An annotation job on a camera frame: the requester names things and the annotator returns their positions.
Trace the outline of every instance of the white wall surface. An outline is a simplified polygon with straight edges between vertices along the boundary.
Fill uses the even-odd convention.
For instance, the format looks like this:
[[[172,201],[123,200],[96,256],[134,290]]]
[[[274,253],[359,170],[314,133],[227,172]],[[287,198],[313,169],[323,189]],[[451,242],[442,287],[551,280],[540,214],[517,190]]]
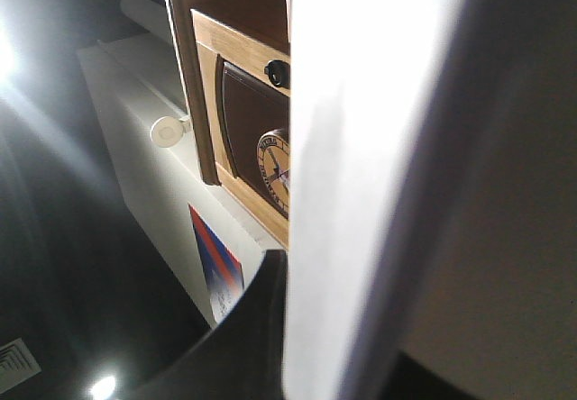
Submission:
[[[192,133],[169,149],[151,142],[149,131],[158,118],[184,115],[172,103],[178,103],[181,95],[172,48],[150,34],[106,47],[112,55],[101,47],[80,50],[78,55],[124,201],[214,324],[188,204],[241,261],[247,286],[263,251],[280,246],[224,189],[202,183]]]
[[[403,344],[480,399],[577,398],[577,25],[560,23],[503,83],[507,113]]]
[[[293,0],[284,386],[337,398],[463,0]]]

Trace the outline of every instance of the wooden cabinet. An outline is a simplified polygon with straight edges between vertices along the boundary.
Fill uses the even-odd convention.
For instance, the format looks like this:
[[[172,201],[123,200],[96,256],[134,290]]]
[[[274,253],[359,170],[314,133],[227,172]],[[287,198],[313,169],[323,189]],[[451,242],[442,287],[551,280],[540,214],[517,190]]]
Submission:
[[[289,204],[279,202],[270,181],[282,180],[278,191],[289,197],[289,168],[271,153],[277,167],[265,177],[256,136],[289,134],[287,0],[166,1],[203,180],[226,188],[287,248]],[[271,61],[288,71],[280,82],[267,73]],[[225,66],[236,76],[226,78]]]

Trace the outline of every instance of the poster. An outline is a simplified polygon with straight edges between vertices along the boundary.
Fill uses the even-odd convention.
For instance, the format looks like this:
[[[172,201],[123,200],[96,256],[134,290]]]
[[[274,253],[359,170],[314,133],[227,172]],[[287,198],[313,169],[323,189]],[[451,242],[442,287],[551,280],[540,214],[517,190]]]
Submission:
[[[220,323],[243,294],[243,267],[208,227],[197,211],[188,206],[197,237],[198,253],[215,321]]]

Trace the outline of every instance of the black knob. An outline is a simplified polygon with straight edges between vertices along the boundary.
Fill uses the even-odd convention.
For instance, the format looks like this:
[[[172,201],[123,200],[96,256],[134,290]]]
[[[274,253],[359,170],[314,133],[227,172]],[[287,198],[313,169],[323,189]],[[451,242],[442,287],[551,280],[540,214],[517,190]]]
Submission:
[[[264,68],[264,74],[276,87],[290,87],[290,65],[282,60],[271,60]]]

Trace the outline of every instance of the black chair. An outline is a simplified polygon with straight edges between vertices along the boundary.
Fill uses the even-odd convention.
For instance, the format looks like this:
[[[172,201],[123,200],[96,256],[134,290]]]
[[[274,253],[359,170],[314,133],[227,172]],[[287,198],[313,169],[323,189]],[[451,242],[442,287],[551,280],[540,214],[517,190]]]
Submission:
[[[287,256],[266,252],[235,308],[170,368],[123,400],[281,399]]]

